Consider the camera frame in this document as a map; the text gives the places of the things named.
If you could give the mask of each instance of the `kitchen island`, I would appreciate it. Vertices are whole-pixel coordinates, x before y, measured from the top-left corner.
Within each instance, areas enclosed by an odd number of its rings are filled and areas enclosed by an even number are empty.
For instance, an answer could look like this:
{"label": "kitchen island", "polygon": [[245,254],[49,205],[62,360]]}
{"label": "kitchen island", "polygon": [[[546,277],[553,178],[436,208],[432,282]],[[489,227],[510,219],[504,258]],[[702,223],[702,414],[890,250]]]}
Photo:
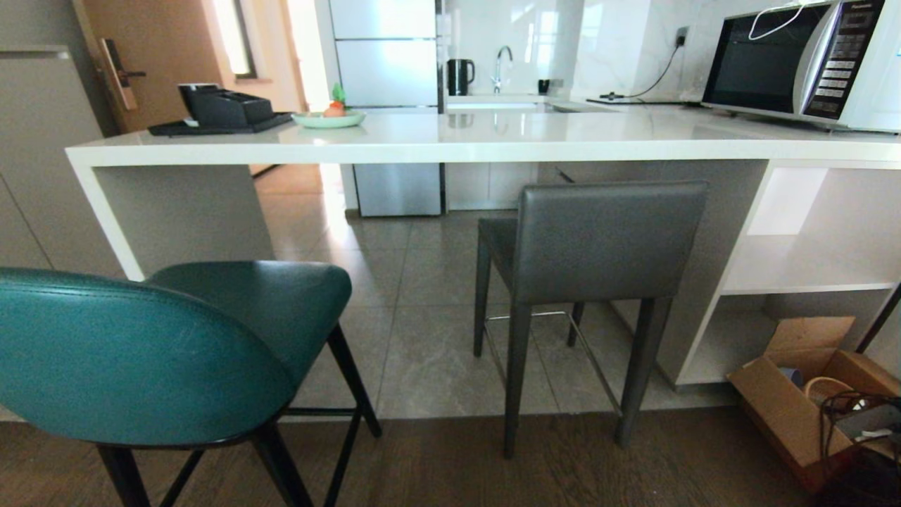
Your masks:
{"label": "kitchen island", "polygon": [[[541,162],[540,181],[711,182],[658,357],[673,384],[722,382],[773,318],[858,315],[860,339],[901,280],[901,143],[704,109],[371,115],[254,135],[126,134],[67,149],[126,275],[273,258],[246,164]],[[617,305],[633,320],[634,305]]]}

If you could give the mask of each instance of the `black tray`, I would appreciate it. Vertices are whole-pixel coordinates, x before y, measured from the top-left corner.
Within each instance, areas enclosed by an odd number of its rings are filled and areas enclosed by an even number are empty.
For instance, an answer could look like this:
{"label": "black tray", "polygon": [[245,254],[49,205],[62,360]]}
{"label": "black tray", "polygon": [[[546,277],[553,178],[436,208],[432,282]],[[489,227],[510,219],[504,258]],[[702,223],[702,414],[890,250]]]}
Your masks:
{"label": "black tray", "polygon": [[246,127],[189,126],[183,121],[153,125],[147,130],[153,135],[215,135],[215,134],[255,134],[274,126],[291,121],[291,113],[276,113],[269,120]]}

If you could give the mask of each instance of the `bar stool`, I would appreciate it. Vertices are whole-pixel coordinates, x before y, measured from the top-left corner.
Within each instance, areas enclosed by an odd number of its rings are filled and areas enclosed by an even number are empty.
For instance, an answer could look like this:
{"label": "bar stool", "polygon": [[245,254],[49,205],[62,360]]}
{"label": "bar stool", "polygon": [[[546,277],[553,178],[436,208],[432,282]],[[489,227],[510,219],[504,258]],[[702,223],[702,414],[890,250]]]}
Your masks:
{"label": "bar stool", "polygon": [[[511,297],[506,374],[488,340],[505,382],[505,457],[514,454],[532,306],[551,303],[575,303],[568,343],[581,338],[621,414],[616,441],[628,445],[704,212],[707,186],[705,181],[531,185],[520,195],[518,218],[478,221],[476,357],[487,330],[492,262]],[[622,410],[578,329],[585,302],[605,300],[642,301]]]}
{"label": "bar stool", "polygon": [[[250,441],[284,501],[313,505],[278,432],[291,415],[350,416],[325,504],[333,505],[360,419],[381,427],[338,318],[350,277],[322,263],[191,263],[148,283],[0,269],[0,403],[54,435],[95,443],[123,505],[150,505],[135,448]],[[325,344],[352,409],[289,409]]]}

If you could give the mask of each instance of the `electrical outlet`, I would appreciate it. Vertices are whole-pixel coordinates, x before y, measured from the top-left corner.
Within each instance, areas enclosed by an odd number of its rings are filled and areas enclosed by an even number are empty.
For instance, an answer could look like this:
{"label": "electrical outlet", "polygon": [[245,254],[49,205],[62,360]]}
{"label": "electrical outlet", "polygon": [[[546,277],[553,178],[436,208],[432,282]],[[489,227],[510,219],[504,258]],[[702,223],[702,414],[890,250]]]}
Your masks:
{"label": "electrical outlet", "polygon": [[688,27],[683,26],[676,30],[676,47],[684,46],[685,39],[688,37]]}

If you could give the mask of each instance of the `stool leg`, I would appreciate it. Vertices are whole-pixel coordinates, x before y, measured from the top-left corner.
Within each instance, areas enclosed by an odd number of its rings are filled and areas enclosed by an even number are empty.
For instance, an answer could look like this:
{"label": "stool leg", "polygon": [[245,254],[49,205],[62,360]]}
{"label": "stool leg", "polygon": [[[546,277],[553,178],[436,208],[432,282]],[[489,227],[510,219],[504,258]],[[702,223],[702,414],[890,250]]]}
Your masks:
{"label": "stool leg", "polygon": [[532,307],[510,306],[510,338],[507,345],[506,407],[504,414],[504,457],[511,459],[519,427],[519,405],[523,397],[525,356],[529,347]]}
{"label": "stool leg", "polygon": [[629,445],[635,420],[638,419],[638,412],[642,408],[644,392],[648,388],[648,381],[654,369],[654,361],[657,359],[657,351],[660,350],[663,328],[666,326],[671,304],[672,298],[642,300],[632,353],[629,357],[629,371],[623,388],[623,416],[616,425],[614,436],[620,447],[626,448]]}
{"label": "stool leg", "polygon": [[373,437],[382,436],[382,427],[378,424],[376,411],[372,409],[372,403],[369,402],[369,395],[366,394],[366,387],[363,380],[359,377],[357,365],[353,362],[353,355],[350,354],[350,347],[347,346],[347,340],[344,338],[344,332],[341,326],[335,326],[329,335],[329,348],[335,357],[335,362],[341,368],[341,374],[344,375],[344,381],[353,393],[353,399],[357,401],[357,406],[363,412],[363,419],[369,426],[369,431]]}
{"label": "stool leg", "polygon": [[250,441],[288,507],[313,507],[313,500],[306,492],[276,423],[270,421],[257,428]]}
{"label": "stool leg", "polygon": [[[585,302],[572,305],[572,321],[576,323],[576,326],[582,323],[582,312],[584,311]],[[576,338],[578,338],[576,326],[573,326],[571,323],[569,324],[569,338],[566,341],[567,346],[574,346],[576,344]]]}
{"label": "stool leg", "polygon": [[97,446],[106,472],[113,480],[115,491],[119,493],[124,507],[150,507],[150,499],[141,481],[138,465],[130,449],[123,447]]}
{"label": "stool leg", "polygon": [[488,246],[478,238],[478,259],[476,260],[476,320],[473,324],[472,353],[482,356],[482,343],[485,338],[485,313],[488,305],[488,282],[491,279],[491,255]]}

